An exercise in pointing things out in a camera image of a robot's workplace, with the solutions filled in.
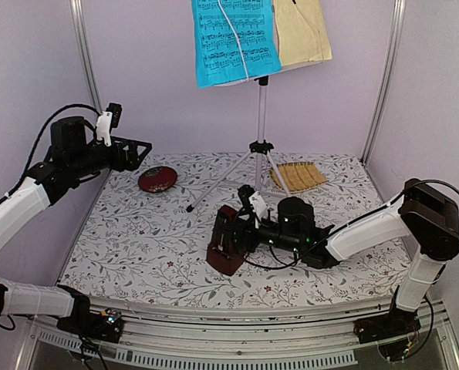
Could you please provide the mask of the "left aluminium frame post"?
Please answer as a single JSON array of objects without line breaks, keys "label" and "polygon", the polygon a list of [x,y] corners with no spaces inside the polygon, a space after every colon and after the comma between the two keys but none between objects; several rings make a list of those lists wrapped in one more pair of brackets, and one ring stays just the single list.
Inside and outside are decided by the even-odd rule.
[{"label": "left aluminium frame post", "polygon": [[99,89],[96,83],[95,73],[93,71],[93,61],[89,50],[89,43],[86,34],[86,23],[83,13],[83,2],[80,0],[70,0],[70,9],[73,22],[73,28],[76,36],[76,43],[79,50],[79,57],[83,67],[83,73],[86,80],[86,86],[92,105],[101,110]]}]

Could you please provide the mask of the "red floral round box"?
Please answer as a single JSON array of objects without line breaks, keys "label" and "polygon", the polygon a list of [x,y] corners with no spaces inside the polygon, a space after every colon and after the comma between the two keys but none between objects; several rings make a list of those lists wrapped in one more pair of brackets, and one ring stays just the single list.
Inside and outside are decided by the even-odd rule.
[{"label": "red floral round box", "polygon": [[156,166],[144,171],[138,180],[141,190],[160,193],[170,189],[177,181],[177,172],[168,166]]}]

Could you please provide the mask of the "aluminium frame post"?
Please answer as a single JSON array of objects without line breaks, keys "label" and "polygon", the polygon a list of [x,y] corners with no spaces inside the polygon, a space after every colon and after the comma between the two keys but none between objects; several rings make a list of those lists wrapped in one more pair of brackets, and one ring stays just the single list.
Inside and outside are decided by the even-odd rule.
[{"label": "aluminium frame post", "polygon": [[83,67],[83,73],[86,80],[86,86],[92,105],[101,110],[99,89],[96,83],[95,73],[93,71],[93,61],[89,50],[89,43],[86,34],[86,23],[83,13],[83,2],[80,0],[70,0],[70,9],[73,22],[73,28],[76,36],[76,43],[79,50],[79,57]]},{"label": "aluminium frame post", "polygon": [[390,34],[386,47],[386,57],[383,64],[383,72],[380,80],[380,87],[377,94],[376,103],[373,109],[373,115],[370,122],[369,130],[366,136],[366,142],[363,146],[363,151],[360,158],[360,161],[364,165],[364,167],[367,167],[368,163],[371,161],[376,138],[378,137],[378,134],[380,132],[380,125],[382,122],[384,110],[386,108],[390,85],[394,74],[397,55],[399,52],[405,10],[405,0],[395,0],[393,2],[393,14],[390,24]]}]

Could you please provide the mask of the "blue sheet music page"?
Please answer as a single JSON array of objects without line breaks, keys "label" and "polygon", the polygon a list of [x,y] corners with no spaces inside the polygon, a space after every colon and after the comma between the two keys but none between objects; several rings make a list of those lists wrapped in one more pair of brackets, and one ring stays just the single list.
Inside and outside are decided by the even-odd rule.
[{"label": "blue sheet music page", "polygon": [[280,72],[271,1],[193,1],[199,88]]}]

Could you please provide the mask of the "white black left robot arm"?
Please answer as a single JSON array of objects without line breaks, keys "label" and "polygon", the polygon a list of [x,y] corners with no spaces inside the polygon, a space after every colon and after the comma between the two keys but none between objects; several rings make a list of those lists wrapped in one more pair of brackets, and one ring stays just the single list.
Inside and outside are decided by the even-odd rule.
[{"label": "white black left robot arm", "polygon": [[[28,159],[17,184],[0,198],[0,251],[35,216],[55,205],[69,190],[98,177],[102,170],[137,170],[151,143],[112,135],[122,113],[111,103],[98,113],[95,125],[82,116],[60,118],[58,109],[44,123],[51,144],[43,161]],[[43,287],[0,278],[0,317],[48,315],[62,329],[91,334],[97,324],[112,325],[108,314],[94,314],[90,300],[68,287]]]}]

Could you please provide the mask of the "yellow paper sheet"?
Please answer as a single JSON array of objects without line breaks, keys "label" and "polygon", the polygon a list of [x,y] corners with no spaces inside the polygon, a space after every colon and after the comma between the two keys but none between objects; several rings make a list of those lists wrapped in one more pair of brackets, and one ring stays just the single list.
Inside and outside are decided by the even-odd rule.
[{"label": "yellow paper sheet", "polygon": [[274,1],[278,57],[283,67],[332,60],[319,0]]}]

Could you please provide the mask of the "woven bamboo tray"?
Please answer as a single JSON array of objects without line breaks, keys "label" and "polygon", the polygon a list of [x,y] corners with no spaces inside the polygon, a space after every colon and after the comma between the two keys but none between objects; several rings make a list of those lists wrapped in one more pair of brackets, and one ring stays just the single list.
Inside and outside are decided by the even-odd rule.
[{"label": "woven bamboo tray", "polygon": [[280,163],[277,168],[290,193],[310,190],[327,182],[313,162]]}]

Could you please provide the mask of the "right aluminium frame post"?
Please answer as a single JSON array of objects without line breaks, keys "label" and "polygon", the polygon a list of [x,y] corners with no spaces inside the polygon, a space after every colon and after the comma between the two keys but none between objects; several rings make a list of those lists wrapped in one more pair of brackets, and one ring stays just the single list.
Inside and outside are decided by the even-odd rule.
[{"label": "right aluminium frame post", "polygon": [[369,130],[366,136],[366,142],[363,146],[363,151],[360,158],[360,161],[364,165],[364,167],[367,167],[368,163],[371,161],[376,138],[378,137],[378,134],[380,132],[380,125],[382,122],[384,110],[386,108],[390,85],[394,74],[397,55],[399,52],[405,10],[405,0],[395,0],[393,2],[393,14],[390,24],[390,34],[386,47],[386,57],[383,64],[383,72],[380,80],[380,87],[377,94],[376,103],[373,109],[373,115],[370,122]]}]

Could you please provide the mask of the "white tripod music stand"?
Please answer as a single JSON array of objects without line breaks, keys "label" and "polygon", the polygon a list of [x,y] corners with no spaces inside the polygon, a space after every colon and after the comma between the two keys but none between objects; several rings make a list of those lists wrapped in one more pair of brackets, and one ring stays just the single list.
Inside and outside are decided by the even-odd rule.
[{"label": "white tripod music stand", "polygon": [[263,158],[265,157],[271,168],[274,170],[275,175],[278,178],[278,182],[282,186],[282,189],[287,197],[291,196],[291,192],[284,180],[277,163],[272,157],[272,151],[274,146],[272,143],[265,139],[265,123],[266,123],[266,106],[267,106],[267,88],[268,88],[269,76],[258,77],[255,81],[258,83],[258,125],[257,125],[257,140],[248,145],[248,151],[243,154],[236,162],[234,162],[222,175],[214,180],[211,185],[193,202],[191,202],[186,211],[192,212],[194,208],[207,197],[212,190],[214,190],[221,182],[227,179],[227,177],[244,161],[246,161],[251,155],[255,155],[256,169],[255,169],[255,186],[257,190],[262,189],[262,164]]}]

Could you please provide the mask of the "dark red wooden metronome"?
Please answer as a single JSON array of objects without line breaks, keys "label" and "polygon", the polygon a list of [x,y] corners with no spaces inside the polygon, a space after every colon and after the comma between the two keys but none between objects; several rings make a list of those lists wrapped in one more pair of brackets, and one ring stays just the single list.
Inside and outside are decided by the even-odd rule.
[{"label": "dark red wooden metronome", "polygon": [[231,225],[236,219],[236,210],[222,206],[216,215],[208,245],[206,261],[219,273],[233,276],[243,263],[231,242]]}]

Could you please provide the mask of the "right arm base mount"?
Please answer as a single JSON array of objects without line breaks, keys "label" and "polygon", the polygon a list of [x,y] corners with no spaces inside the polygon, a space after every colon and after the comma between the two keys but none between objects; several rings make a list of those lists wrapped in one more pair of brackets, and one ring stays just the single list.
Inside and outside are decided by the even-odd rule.
[{"label": "right arm base mount", "polygon": [[417,311],[402,311],[396,308],[394,304],[391,304],[386,314],[355,320],[353,322],[353,333],[360,344],[412,334],[411,338],[407,337],[402,341],[390,341],[377,346],[380,356],[387,362],[405,362],[424,348],[434,328],[434,306],[427,297],[424,300],[430,309],[430,327],[421,343],[418,341],[421,323],[417,316]]}]

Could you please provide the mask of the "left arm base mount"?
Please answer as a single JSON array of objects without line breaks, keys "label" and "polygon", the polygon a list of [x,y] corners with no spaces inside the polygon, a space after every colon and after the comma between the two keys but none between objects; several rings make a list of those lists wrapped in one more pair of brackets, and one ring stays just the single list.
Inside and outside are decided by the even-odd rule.
[{"label": "left arm base mount", "polygon": [[124,327],[121,312],[112,308],[91,312],[89,307],[88,301],[75,300],[70,316],[59,318],[56,327],[74,335],[117,344]]}]

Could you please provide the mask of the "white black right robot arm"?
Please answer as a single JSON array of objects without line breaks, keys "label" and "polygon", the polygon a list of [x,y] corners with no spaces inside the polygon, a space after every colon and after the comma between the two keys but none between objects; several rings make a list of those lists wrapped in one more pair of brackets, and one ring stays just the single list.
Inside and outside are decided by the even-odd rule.
[{"label": "white black right robot arm", "polygon": [[418,250],[407,275],[393,296],[393,310],[381,320],[386,335],[397,336],[411,322],[410,313],[440,277],[444,266],[459,254],[459,207],[435,185],[454,189],[444,181],[412,178],[389,201],[340,227],[319,228],[312,206],[297,197],[278,204],[278,219],[260,217],[249,200],[230,228],[230,245],[240,258],[261,244],[293,253],[296,262],[317,269],[330,268],[378,244],[412,236]]}]

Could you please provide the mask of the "front aluminium rail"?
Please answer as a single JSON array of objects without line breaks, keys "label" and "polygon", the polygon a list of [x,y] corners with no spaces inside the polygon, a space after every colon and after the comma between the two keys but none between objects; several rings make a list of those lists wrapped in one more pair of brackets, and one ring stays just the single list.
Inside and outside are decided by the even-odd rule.
[{"label": "front aluminium rail", "polygon": [[459,369],[459,346],[444,303],[418,311],[421,328],[409,356],[383,357],[407,336],[362,343],[357,320],[384,314],[386,298],[297,308],[206,309],[114,302],[123,334],[98,352],[56,328],[52,318],[26,324],[18,369]]}]

